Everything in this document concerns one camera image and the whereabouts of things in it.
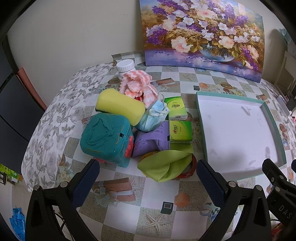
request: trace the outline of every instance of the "cable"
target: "cable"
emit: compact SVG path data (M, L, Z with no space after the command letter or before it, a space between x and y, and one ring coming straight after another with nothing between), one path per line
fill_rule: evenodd
M64 219L62 218L62 216L60 216L59 214L56 213L56 211L54 211L55 215L58 216L61 220L64 221Z
M72 236L72 234L71 234L71 232L70 232L70 230L69 230L67 224L65 224L65 225L66 225L66 227L67 227L67 229L68 229L68 231L69 231L69 234L71 235L71 239L72 239L72 241L74 241L73 236Z
M63 227L66 226L66 228L67 228L68 231L69 231L69 234L71 235L71 239L72 239L72 241L74 241L73 236L72 236L72 234L71 234L71 232L70 232L70 230L69 230L69 228L68 228L68 226L67 226L65 220L64 220L59 214L57 214L56 211L54 211L54 213L55 213L55 215L58 216L61 220L63 220L63 223L62 223L62 225L61 225L61 230L63 230Z
M62 225L61 225L61 230L63 230L63 227L64 227L64 225L65 225L66 223L65 223L65 221L62 223Z

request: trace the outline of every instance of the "pink cloth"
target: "pink cloth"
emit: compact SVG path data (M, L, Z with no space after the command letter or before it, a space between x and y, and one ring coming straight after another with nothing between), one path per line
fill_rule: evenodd
M148 109L158 97L158 91L150 84L152 76L143 70L125 73L122 77L119 92L131 98L143 95L145 108Z

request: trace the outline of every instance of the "face mask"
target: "face mask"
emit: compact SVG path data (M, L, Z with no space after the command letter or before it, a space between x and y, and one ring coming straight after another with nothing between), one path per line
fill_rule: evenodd
M154 131L165 120L169 111L167 104L158 99L145 111L136 128L143 132Z

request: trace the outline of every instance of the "floral painting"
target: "floral painting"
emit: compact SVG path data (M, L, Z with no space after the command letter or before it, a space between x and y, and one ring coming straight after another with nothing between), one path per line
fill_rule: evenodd
M188 66L260 82L260 15L232 0L140 0L146 65Z

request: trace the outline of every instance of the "checkered tablecloth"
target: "checkered tablecloth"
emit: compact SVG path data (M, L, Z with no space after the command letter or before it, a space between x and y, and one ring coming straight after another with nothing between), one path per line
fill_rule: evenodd
M199 116L195 103L195 93L200 87L200 91L225 92L256 98L264 94L267 104L276 121L277 126L283 124L287 131L289 147L285 147L287 165L281 167L282 172L288 179L295 183L295 176L291 171L291 162L295 155L295 125L292 118L284 116L283 110L276 101L277 91L268 82L262 80L255 83L250 80L236 77L216 71L208 71L188 67L172 66L145 66L142 52L133 52L113 56L114 61L131 58L136 63L136 69L146 71L153 77L153 81L165 78L172 78L174 83L169 85L158 85L159 93L164 97L181 96L187 112L192 116L193 146L196 159L204 158L201 128ZM102 79L98 88L90 97L84 107L82 118L96 114L95 105L99 93L106 88L119 89L116 67L112 68ZM64 149L66 161L71 163L71 169L76 173L81 171L92 156L82 152L80 148L80 138L83 130L81 121L78 121L71 137ZM101 164L101 171L97 181L112 180L128 177L136 195L136 200L132 202L120 202L117 207L108 206L104 208L95 203L93 193L89 193L79 213L85 223L98 239L107 240L128 240L128 241L165 241L165 240L198 240L210 225L210 219L200 214L200 211L208 210L206 204L211 200L200 182L196 172L192 177L184 179L174 179L164 183L158 183L137 169L140 156L132 158L127 168L118 167L113 164ZM239 180L242 187L253 188L256 184L263 187L267 195L269 181L265 175ZM190 196L190 205L180 208L174 205L170 215L161 214L163 202L174 202L174 197L184 192ZM230 237L238 222L241 210L235 216L226 237Z

